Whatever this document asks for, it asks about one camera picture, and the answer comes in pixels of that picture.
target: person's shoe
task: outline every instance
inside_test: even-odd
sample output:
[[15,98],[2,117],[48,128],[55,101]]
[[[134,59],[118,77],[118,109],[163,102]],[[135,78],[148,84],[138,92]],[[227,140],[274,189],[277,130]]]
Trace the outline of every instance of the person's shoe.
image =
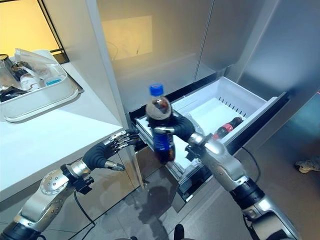
[[306,174],[310,171],[320,172],[320,156],[314,156],[306,161],[297,161],[295,167],[300,173]]
[[178,224],[174,228],[174,240],[182,240],[185,238],[185,229],[184,226]]

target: silver cabinet door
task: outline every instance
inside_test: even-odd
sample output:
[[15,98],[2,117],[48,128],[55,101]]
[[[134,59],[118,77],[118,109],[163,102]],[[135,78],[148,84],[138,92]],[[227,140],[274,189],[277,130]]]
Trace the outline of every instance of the silver cabinet door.
[[235,64],[264,0],[215,0],[195,81]]

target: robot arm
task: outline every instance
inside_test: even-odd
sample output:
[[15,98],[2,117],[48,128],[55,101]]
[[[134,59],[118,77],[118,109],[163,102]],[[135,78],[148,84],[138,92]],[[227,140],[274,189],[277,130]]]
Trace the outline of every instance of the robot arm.
[[230,155],[226,147],[212,135],[195,132],[192,123],[174,112],[174,125],[155,127],[162,134],[174,134],[189,145],[187,158],[201,159],[215,179],[228,191],[242,210],[245,223],[254,240],[300,240],[299,233],[288,217],[270,200],[258,185],[246,175],[243,165]]
[[91,190],[89,185],[94,179],[85,179],[91,171],[95,168],[124,171],[123,165],[108,158],[119,150],[135,144],[137,140],[137,131],[120,131],[93,146],[82,159],[49,172],[13,222],[5,228],[0,240],[36,240],[58,215],[67,197],[74,191],[86,194]]

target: small bottle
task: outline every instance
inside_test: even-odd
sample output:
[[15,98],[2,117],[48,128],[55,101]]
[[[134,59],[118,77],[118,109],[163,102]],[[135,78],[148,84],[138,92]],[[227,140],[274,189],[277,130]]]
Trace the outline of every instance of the small bottle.
[[[169,100],[163,96],[163,85],[151,85],[150,94],[152,96],[152,100],[149,104],[147,104],[145,111],[149,116],[149,122],[151,126],[168,126],[168,122],[172,114],[172,108]],[[170,134],[156,133],[152,127],[151,132],[155,156],[162,164],[173,162],[176,157],[174,137]]]
[[217,131],[214,133],[213,138],[214,139],[222,139],[224,136],[226,136],[228,133],[230,133],[233,129],[235,129],[237,126],[239,126],[243,122],[242,118],[237,116],[232,121],[224,124],[223,126],[219,127]]

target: yellow light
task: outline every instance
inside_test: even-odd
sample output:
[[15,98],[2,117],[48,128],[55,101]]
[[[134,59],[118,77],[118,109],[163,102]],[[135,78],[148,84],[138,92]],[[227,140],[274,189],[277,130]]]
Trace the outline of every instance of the yellow light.
[[59,48],[37,0],[0,3],[0,54],[13,56],[15,48]]
[[132,58],[153,51],[152,16],[102,21],[111,60]]

